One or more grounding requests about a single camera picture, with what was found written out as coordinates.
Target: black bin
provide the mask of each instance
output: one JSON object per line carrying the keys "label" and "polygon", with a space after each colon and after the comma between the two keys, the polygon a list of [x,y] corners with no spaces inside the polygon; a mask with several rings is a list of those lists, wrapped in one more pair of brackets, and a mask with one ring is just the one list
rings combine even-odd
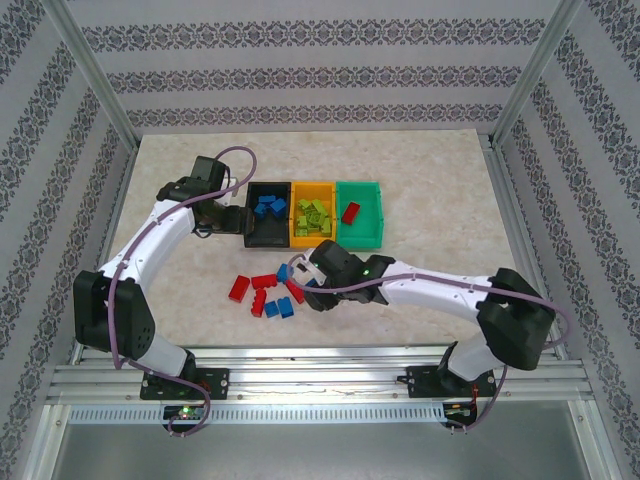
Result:
{"label": "black bin", "polygon": [[267,212],[263,220],[255,219],[253,232],[244,236],[246,248],[289,248],[289,205],[291,182],[249,182],[246,206],[253,210],[258,206],[258,197],[275,195],[287,202],[287,213],[276,218]]}

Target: marble tabletop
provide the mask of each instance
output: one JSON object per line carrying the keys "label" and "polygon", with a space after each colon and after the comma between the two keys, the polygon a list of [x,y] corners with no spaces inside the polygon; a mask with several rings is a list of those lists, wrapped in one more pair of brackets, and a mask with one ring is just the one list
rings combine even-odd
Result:
{"label": "marble tabletop", "polygon": [[[385,215],[379,253],[420,268],[491,275],[513,268],[474,130],[149,135],[142,140],[116,231],[117,253],[147,218],[157,191],[191,172],[197,155],[245,145],[258,156],[256,181],[377,181]],[[248,155],[224,157],[234,176]],[[246,190],[233,203],[244,205]],[[476,330],[464,320],[414,306],[343,302],[326,313],[294,302],[295,315],[251,315],[227,298],[237,275],[275,273],[292,250],[245,249],[241,236],[183,240],[147,300],[157,329],[179,345],[337,346],[450,343]],[[366,258],[370,252],[360,253]],[[269,299],[288,295],[283,285]]]}

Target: red lego brick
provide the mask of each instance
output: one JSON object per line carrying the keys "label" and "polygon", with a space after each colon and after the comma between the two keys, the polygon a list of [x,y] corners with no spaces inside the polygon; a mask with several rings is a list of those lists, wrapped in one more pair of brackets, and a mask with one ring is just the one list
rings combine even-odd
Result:
{"label": "red lego brick", "polygon": [[278,277],[275,273],[270,275],[262,275],[260,277],[251,277],[251,285],[256,290],[259,288],[275,287],[278,284]]}
{"label": "red lego brick", "polygon": [[264,310],[264,302],[267,300],[267,291],[264,288],[256,290],[256,296],[253,298],[253,305],[251,306],[251,315],[254,317],[261,317]]}
{"label": "red lego brick", "polygon": [[231,289],[231,293],[229,293],[229,298],[234,302],[242,302],[244,294],[247,293],[247,290],[249,289],[249,283],[250,280],[247,277],[238,275],[238,278],[236,278],[233,288]]}
{"label": "red lego brick", "polygon": [[346,223],[347,225],[353,225],[353,220],[356,218],[358,211],[360,210],[360,205],[355,202],[351,202],[347,209],[342,214],[342,223]]}
{"label": "red lego brick", "polygon": [[287,280],[286,282],[284,282],[284,284],[287,286],[287,288],[291,292],[291,295],[293,295],[293,298],[295,298],[298,303],[304,302],[304,292],[299,287],[296,287],[291,280]]}

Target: green bin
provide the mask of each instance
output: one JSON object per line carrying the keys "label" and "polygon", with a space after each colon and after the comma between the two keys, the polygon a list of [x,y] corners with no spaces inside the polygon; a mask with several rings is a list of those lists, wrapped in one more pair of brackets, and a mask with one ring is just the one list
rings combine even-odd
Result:
{"label": "green bin", "polygon": [[[342,214],[355,202],[360,205],[353,225],[342,222]],[[346,249],[382,246],[384,213],[378,182],[336,182],[336,242]]]}

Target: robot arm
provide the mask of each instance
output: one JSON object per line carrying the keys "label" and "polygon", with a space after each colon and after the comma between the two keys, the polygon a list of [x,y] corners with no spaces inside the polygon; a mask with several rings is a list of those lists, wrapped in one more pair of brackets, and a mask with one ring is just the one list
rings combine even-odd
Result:
{"label": "robot arm", "polygon": [[[107,293],[111,279],[131,244],[150,223],[177,204],[237,183],[217,159],[199,156],[189,177],[168,183],[158,193],[149,218],[133,239],[98,272],[80,272],[73,285],[76,338],[102,351],[111,351],[107,326]],[[230,206],[232,193],[181,208],[164,218],[138,244],[123,270],[115,298],[118,352],[152,371],[194,380],[195,359],[156,332],[145,294],[160,267],[180,241],[191,233],[244,234],[253,230],[253,214]]]}
{"label": "robot arm", "polygon": [[[443,356],[438,377],[441,386],[451,392],[505,364],[522,370],[535,369],[555,317],[552,310],[537,303],[459,286],[462,283],[492,287],[540,297],[518,273],[509,269],[501,268],[492,277],[430,272],[380,255],[371,255],[363,261],[330,240],[308,250],[297,267],[309,271],[319,285],[320,292],[305,291],[305,299],[318,311],[334,308],[342,300],[413,304],[479,325],[479,333],[455,342]],[[443,280],[456,285],[444,284]],[[367,282],[371,284],[349,292],[321,293],[322,289]]]}

